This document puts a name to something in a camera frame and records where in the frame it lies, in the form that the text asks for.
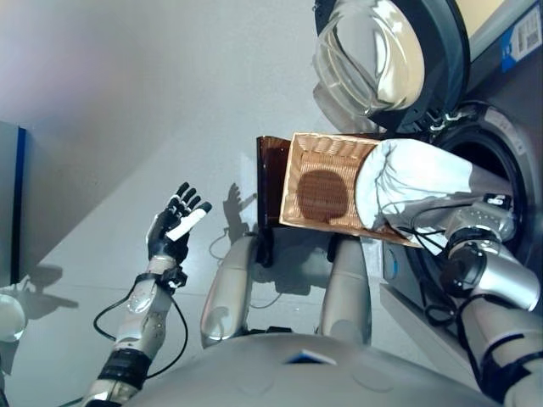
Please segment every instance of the robotic hand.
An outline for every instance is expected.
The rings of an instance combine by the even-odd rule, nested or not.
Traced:
[[[136,277],[125,297],[125,319],[117,337],[108,336],[115,340],[113,351],[82,406],[122,405],[142,389],[146,379],[165,370],[148,376],[148,368],[164,342],[165,318],[172,302],[179,310],[172,294],[187,281],[181,262],[188,254],[188,233],[211,210],[208,202],[196,208],[201,199],[195,195],[196,190],[183,183],[165,209],[154,217],[146,237],[147,270]],[[111,308],[98,315],[95,327],[98,318]]]

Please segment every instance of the robot finger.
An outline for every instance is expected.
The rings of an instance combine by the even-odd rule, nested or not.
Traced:
[[[181,218],[179,225],[166,233],[166,236],[176,242],[181,237],[185,236],[190,230],[200,222],[211,210],[212,206],[209,202],[204,202],[198,208],[193,210],[189,215]]]
[[[181,199],[181,196],[188,190],[188,182],[183,182],[179,189],[177,189],[176,195]]]
[[[196,195],[192,201],[190,201],[190,203],[187,205],[188,209],[189,210],[193,210],[194,207],[198,204],[198,202],[200,202],[202,200],[202,198],[199,196],[199,195]]]
[[[196,189],[190,188],[188,190],[188,192],[185,194],[185,196],[183,197],[182,201],[185,204],[188,204],[188,201],[190,200],[190,198],[192,198],[194,196],[195,193],[196,193]]]

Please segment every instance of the gray floor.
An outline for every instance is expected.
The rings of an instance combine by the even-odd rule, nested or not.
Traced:
[[[92,318],[144,270],[149,223],[185,180],[215,205],[191,235],[188,284],[176,295],[190,331],[184,360],[201,351],[205,294],[231,244],[220,237],[233,183],[246,203],[242,229],[256,221],[255,138],[333,131],[312,99],[312,7],[312,0],[3,2],[0,120],[31,135],[27,277],[14,293],[29,321],[18,345],[2,347],[14,406],[55,406],[87,390],[111,346]],[[252,309],[251,326],[315,330],[329,272],[326,238],[285,237],[277,273],[253,270],[254,305],[285,293]],[[431,367],[380,306],[378,245],[367,248],[373,344]],[[104,327],[114,331],[119,319],[108,315]],[[173,313],[168,329],[152,370],[180,346]]]

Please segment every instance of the white fingertip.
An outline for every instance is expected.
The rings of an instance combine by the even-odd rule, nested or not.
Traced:
[[[176,242],[181,237],[189,233],[194,225],[200,222],[206,215],[207,212],[201,208],[193,210],[189,216],[181,218],[179,225],[176,228],[168,231],[166,236],[173,242]]]

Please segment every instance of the washing machine door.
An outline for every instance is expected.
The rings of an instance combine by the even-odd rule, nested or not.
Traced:
[[[470,55],[455,0],[321,0],[315,16],[316,72],[351,117],[413,133],[462,99]]]

